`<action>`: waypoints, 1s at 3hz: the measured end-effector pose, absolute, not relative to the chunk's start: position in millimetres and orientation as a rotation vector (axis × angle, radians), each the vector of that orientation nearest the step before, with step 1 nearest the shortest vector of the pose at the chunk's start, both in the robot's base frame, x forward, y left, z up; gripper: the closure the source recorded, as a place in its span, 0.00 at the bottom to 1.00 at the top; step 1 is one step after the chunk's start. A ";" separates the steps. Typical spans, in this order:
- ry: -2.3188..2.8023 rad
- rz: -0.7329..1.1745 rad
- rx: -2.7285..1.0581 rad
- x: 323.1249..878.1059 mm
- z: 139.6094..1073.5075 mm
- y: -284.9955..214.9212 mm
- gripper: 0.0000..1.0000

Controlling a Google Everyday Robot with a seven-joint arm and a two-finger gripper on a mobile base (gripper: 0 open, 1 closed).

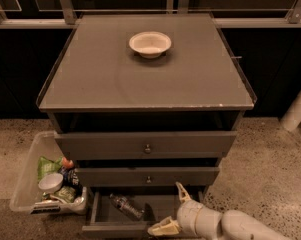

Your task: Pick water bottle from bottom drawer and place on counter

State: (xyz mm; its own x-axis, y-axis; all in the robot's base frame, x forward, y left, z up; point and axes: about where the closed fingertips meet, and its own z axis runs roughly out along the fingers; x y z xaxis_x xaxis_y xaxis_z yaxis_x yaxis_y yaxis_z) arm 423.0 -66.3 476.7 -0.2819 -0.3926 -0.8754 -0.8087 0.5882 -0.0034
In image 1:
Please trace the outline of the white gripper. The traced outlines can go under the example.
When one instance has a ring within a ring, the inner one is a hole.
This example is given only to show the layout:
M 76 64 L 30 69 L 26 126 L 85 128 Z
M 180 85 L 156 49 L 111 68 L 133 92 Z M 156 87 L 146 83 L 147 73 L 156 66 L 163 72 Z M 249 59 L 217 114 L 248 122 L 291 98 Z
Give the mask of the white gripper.
M 168 216 L 149 227 L 147 232 L 158 237 L 173 236 L 182 231 L 187 235 L 206 240 L 219 240 L 222 235 L 220 226 L 222 214 L 191 200 L 191 196 L 180 182 L 176 182 L 175 185 L 179 200 L 183 203 L 178 209 L 177 221 Z

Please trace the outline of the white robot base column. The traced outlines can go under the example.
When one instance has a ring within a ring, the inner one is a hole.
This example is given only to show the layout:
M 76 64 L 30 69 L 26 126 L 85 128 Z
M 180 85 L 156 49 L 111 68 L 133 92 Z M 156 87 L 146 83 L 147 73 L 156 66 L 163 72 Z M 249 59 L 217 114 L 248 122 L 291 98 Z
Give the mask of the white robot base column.
M 301 123 L 301 91 L 281 119 L 281 125 L 288 131 L 294 131 Z

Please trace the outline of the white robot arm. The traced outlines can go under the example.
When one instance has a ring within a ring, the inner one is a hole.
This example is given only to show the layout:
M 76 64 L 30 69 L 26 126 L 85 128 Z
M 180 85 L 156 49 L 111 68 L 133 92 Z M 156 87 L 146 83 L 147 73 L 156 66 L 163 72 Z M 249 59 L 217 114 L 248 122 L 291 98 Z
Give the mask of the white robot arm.
M 185 236 L 204 240 L 291 240 L 264 225 L 248 214 L 229 210 L 220 213 L 207 208 L 190 197 L 184 186 L 177 182 L 180 207 L 177 217 L 164 218 L 148 228 L 155 237 Z

